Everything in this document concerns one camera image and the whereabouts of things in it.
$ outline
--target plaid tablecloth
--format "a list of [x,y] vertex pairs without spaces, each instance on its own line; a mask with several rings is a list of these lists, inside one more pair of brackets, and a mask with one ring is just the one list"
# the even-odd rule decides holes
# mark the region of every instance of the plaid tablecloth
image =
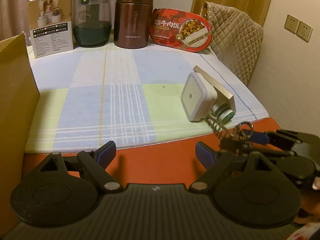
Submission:
[[109,140],[118,148],[146,145],[212,132],[189,122],[180,102],[195,65],[235,95],[237,113],[228,127],[268,113],[215,55],[191,53],[153,43],[121,49],[112,41],[34,59],[28,47],[40,99],[26,153],[79,152]]

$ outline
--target red food package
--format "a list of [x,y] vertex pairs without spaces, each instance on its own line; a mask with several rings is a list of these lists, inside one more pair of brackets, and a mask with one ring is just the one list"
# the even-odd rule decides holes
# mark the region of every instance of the red food package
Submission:
[[159,45],[191,52],[205,49],[212,40],[210,24],[203,17],[174,9],[154,9],[150,36]]

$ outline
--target quilted chair cover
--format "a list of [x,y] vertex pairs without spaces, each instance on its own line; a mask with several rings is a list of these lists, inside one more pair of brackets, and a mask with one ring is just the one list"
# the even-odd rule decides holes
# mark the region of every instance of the quilted chair cover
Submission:
[[246,13],[228,6],[204,2],[200,15],[212,27],[212,50],[245,85],[256,64],[263,28]]

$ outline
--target thermos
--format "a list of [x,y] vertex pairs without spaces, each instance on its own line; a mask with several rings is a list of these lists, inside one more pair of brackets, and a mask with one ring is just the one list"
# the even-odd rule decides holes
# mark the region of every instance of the thermos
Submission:
[[148,43],[153,0],[117,0],[114,43],[125,49],[143,48]]

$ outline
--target electrical outlet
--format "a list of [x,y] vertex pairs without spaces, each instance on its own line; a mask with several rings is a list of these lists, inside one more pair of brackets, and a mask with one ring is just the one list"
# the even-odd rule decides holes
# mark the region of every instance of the electrical outlet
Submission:
[[300,22],[297,30],[297,35],[308,42],[310,40],[312,30],[313,28],[310,27],[308,24]]
[[284,27],[293,33],[297,33],[298,24],[299,20],[288,14]]

